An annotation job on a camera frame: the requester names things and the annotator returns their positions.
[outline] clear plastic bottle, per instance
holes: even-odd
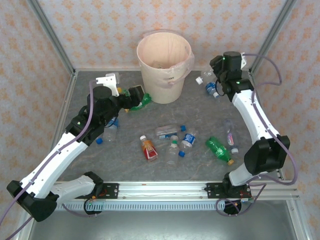
[[[119,120],[117,117],[112,118],[106,127],[104,127],[104,132],[102,139],[107,142],[114,141],[117,136],[117,131],[119,127]]]
[[[223,121],[223,126],[229,150],[232,154],[239,153],[238,137],[233,122],[230,119],[226,119]]]
[[[173,135],[170,137],[171,144],[166,150],[165,162],[170,167],[177,166],[179,157],[178,137]]]
[[[185,125],[178,126],[177,124],[160,126],[155,129],[155,135],[159,139],[165,139],[177,135],[178,131],[184,132],[186,129]]]
[[[145,156],[145,159],[148,162],[152,162],[156,160],[158,158],[158,153],[154,144],[150,140],[148,140],[145,135],[141,136],[140,140],[142,142],[141,147],[142,147],[142,151]]]
[[[205,145],[210,148],[218,159],[228,163],[229,166],[234,164],[235,161],[231,159],[228,150],[216,137],[210,137],[210,139],[205,142]]]
[[[187,131],[187,134],[184,136],[184,139],[181,141],[179,148],[179,156],[184,157],[185,154],[191,151],[192,146],[195,143],[196,136],[198,135],[198,131],[195,128],[190,128]]]
[[[195,80],[200,85],[203,82],[205,83],[205,90],[209,95],[214,96],[214,98],[218,98],[219,94],[216,91],[216,84],[215,84],[215,74],[214,70],[211,66],[207,66],[201,71],[201,75],[198,76]]]

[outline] wall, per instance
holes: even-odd
[[[26,0],[0,2],[0,213],[21,180],[48,154],[70,75]],[[20,207],[2,224],[1,239],[17,227]]]
[[[160,29],[189,41],[196,67],[225,51],[257,53],[285,0],[39,2],[75,68],[137,68],[138,41]]]
[[[280,31],[268,56],[275,60],[283,77],[280,87],[259,91],[271,122],[291,140],[290,151],[298,168],[298,190],[307,209],[314,239],[320,236],[320,5],[313,0],[297,1],[288,22]],[[257,73],[262,81],[278,81],[269,63]],[[292,178],[289,159],[285,175]]]

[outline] bucket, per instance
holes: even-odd
[[[173,32],[152,32],[139,42],[136,53],[145,92],[158,104],[177,100],[195,56],[190,44]]]

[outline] metal floor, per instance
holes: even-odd
[[[89,81],[103,77],[106,71],[80,71],[75,82],[64,126],[75,117],[82,106],[87,104]],[[142,85],[140,71],[121,71],[119,87],[130,88]],[[251,147],[251,137],[238,110],[227,96],[214,99],[204,85],[195,81],[200,74],[192,71],[185,79],[181,96],[169,104],[150,103],[145,108],[119,113],[119,129],[116,141],[95,142],[79,155],[61,175],[59,181],[70,181],[88,171],[95,172],[104,181],[221,181],[224,175],[243,163],[244,154]],[[235,163],[228,166],[214,157],[205,142],[210,136],[225,142],[223,120],[232,119],[239,136],[239,154],[234,155]],[[192,152],[179,158],[178,167],[168,169],[164,156],[169,145],[168,139],[157,139],[154,129],[169,124],[185,124],[195,127],[199,136]],[[158,160],[147,163],[141,150],[140,136],[150,138],[159,154]]]
[[[296,240],[286,201],[258,201],[248,213],[109,211],[97,218],[56,211],[29,240]]]

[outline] green bottle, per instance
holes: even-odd
[[[229,166],[235,162],[231,159],[230,154],[225,146],[223,146],[221,142],[219,142],[219,140],[214,136],[210,137],[210,139],[205,142],[205,145],[211,149],[218,159],[227,162]]]

